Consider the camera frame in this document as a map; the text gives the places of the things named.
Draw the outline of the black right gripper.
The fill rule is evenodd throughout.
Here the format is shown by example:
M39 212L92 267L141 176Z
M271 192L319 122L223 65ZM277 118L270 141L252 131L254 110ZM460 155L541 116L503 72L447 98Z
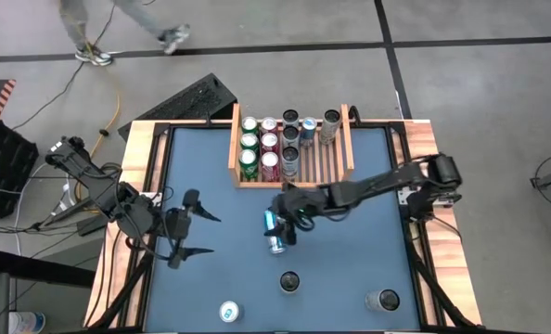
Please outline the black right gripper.
M282 233L282 241L289 246L297 244L295 227L303 232L314 229L313 218L321 215L327 206L327 195L319 188L300 188L291 183L282 186L282 192L272 199L274 235Z

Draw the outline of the black crate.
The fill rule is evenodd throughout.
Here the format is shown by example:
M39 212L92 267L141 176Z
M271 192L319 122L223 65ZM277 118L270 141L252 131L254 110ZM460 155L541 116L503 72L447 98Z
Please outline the black crate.
M38 157L35 143L0 121L0 219L14 211Z

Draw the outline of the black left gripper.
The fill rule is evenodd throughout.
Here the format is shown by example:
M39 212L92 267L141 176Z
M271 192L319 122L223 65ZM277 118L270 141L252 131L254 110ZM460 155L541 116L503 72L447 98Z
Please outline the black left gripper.
M182 206L168 210L164 219L165 237L171 246L168 266L172 269L178 269L180 263L186 261L191 256L213 252L210 249L185 248L183 246L183 241L187 238L189 227L192 223L192 213L204 219L220 222L218 217L203 208L199 201L198 190L187 190L184 194Z

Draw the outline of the silver blue Red Bull can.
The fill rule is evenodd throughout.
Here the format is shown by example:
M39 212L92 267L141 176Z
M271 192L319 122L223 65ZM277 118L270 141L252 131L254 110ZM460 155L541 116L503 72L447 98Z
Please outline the silver blue Red Bull can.
M286 250L286 245L281 237L275 232L279 225L278 216L267 210L263 213L264 235L267 237L269 251L274 254L280 254Z
M317 121L315 118L307 117L301 123L300 144L309 147L314 142Z
M225 323L237 322L242 317L242 309L234 301L225 301L220 305L219 317Z

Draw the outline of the Celsius Arctic Vibe can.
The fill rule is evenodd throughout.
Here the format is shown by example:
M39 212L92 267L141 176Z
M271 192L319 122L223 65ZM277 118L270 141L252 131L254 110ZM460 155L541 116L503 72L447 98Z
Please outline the Celsius Arctic Vibe can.
M300 132L297 127L286 126L282 131L282 147L299 148Z

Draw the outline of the Celsius Tropical Vibe can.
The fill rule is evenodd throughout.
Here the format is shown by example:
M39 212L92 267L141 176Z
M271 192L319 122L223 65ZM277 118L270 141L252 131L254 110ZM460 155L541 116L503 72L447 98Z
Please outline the Celsius Tropical Vibe can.
M279 278L280 289L287 294L295 293L301 284L300 277L294 271L287 271Z

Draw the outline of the white blue plastic bottle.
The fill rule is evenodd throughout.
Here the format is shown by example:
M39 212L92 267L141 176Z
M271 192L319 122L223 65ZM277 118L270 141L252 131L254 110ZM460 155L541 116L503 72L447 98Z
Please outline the white blue plastic bottle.
M40 334L45 327L45 315L40 312L10 312L8 334Z

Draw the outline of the slatted wooden shelf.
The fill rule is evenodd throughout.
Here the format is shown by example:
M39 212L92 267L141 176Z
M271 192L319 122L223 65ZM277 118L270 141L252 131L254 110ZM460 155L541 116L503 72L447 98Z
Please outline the slatted wooden shelf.
M334 183L348 180L354 172L352 152L352 135L350 125L350 108L347 104L340 107L341 123L335 133L335 139L330 144L322 144L319 135L315 136L314 143L310 147L300 147L300 162L297 176L292 183L297 187L313 187L321 184ZM285 181L281 177L277 182L265 182L262 175L252 180L244 178L238 156L242 148L240 138L242 116L240 106L235 104L231 120L231 132L228 150L228 172L235 187L240 188L274 188L280 189Z

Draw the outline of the black floor strip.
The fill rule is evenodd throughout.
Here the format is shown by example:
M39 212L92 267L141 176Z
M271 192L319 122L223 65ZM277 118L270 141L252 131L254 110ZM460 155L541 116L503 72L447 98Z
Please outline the black floor strip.
M81 288L91 288L96 277L95 271L78 268L76 265L52 263L4 251L0 251L0 274Z

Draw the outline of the person's leg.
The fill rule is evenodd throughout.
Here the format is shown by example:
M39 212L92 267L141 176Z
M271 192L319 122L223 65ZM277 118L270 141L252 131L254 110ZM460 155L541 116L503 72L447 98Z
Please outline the person's leg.
M83 0L59 0L59 15L76 48L84 50L87 44L85 28L88 15Z
M112 0L112 2L145 31L149 32L157 39L162 39L164 29L160 26L159 22L144 9L139 0Z

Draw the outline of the person's shoe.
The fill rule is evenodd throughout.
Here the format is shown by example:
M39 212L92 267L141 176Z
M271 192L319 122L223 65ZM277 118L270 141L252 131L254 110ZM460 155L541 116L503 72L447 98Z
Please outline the person's shoe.
M101 51L97 46L89 45L83 49L77 49L75 57L81 62L91 63L94 66L108 66L113 58L110 54Z
M190 25L181 24L164 30L159 37L159 42L165 55L172 55L190 35Z

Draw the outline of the green Sprite can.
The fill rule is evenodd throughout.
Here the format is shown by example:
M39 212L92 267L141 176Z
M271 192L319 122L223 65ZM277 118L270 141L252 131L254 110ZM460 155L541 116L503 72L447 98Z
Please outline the green Sprite can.
M242 150L248 149L255 153L260 150L260 142L257 135L252 133L243 133L240 137L239 144Z
M258 177L258 158L254 150L243 149L238 156L238 162L245 180L253 181Z
M259 125L259 122L251 116L243 118L240 123L243 134L257 135L259 133Z

